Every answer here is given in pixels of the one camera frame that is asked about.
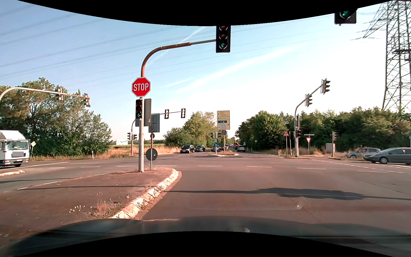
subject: road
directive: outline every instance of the road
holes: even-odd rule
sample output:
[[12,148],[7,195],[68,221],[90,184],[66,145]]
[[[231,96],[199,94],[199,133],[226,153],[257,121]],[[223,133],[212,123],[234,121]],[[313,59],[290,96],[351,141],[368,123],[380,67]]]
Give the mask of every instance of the road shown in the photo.
[[[411,233],[411,166],[285,159],[239,153],[159,155],[182,177],[143,219],[237,215],[304,223],[352,223]],[[137,158],[36,162],[0,178],[0,193],[93,174],[133,170]]]

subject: steel lattice tower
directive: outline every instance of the steel lattice tower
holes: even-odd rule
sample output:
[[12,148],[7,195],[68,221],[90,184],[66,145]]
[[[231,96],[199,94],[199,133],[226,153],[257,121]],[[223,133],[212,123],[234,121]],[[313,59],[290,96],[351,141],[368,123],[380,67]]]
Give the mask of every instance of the steel lattice tower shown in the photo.
[[411,111],[411,1],[382,3],[363,38],[377,30],[386,30],[386,77],[382,108]]

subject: white billboard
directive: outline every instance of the white billboard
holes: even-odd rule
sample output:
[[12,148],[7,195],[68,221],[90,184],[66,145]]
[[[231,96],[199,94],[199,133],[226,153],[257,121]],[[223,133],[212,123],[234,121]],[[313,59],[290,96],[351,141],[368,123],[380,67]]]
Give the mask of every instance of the white billboard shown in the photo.
[[129,144],[128,139],[117,139],[117,145],[127,145]]

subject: white truck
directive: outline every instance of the white truck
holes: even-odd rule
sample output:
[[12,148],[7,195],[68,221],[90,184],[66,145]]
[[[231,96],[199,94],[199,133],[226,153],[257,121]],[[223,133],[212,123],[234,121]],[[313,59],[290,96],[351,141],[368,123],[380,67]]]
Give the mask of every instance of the white truck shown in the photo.
[[19,131],[0,130],[0,167],[20,167],[29,157],[29,142]]

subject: blue sky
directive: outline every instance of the blue sky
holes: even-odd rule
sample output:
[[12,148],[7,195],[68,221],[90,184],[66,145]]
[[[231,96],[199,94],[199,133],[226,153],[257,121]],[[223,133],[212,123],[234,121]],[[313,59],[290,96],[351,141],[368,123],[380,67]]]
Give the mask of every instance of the blue sky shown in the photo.
[[[152,88],[152,113],[186,108],[229,110],[230,135],[260,110],[294,114],[295,106],[320,85],[309,108],[336,112],[380,107],[385,85],[385,32],[360,39],[379,5],[360,8],[357,24],[334,25],[333,14],[268,24],[233,26],[231,53],[214,43],[158,52],[145,76]],[[134,120],[131,83],[154,48],[215,38],[215,27],[153,25],[74,14],[15,0],[0,0],[0,85],[17,86],[45,77],[70,92],[91,97],[112,138],[126,138]],[[348,62],[337,65],[338,59]],[[161,132],[187,119],[172,114]],[[149,139],[146,128],[145,138]]]

